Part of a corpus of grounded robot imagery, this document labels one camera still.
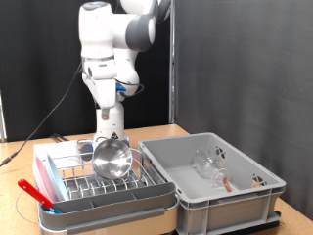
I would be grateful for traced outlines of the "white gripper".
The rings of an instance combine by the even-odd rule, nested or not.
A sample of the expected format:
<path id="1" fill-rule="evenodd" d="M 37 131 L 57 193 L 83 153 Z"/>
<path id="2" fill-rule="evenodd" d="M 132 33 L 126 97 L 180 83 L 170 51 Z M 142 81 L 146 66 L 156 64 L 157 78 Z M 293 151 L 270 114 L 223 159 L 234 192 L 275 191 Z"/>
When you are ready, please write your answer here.
<path id="1" fill-rule="evenodd" d="M 116 76 L 117 70 L 114 61 L 85 62 L 85 84 L 102 109 L 101 117 L 103 120 L 109 119 L 109 109 L 115 105 Z"/>

